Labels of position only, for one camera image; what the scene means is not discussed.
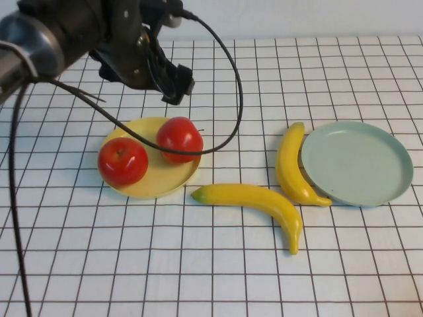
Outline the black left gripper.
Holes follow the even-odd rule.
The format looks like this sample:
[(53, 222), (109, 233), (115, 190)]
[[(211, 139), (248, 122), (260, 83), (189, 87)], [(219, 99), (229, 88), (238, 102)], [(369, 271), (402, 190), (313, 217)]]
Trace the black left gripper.
[(98, 46), (99, 75), (132, 89), (157, 90), (162, 101), (177, 106), (194, 88), (193, 70), (179, 64), (165, 72), (153, 58), (142, 25), (139, 1), (109, 1), (106, 6), (108, 33)]

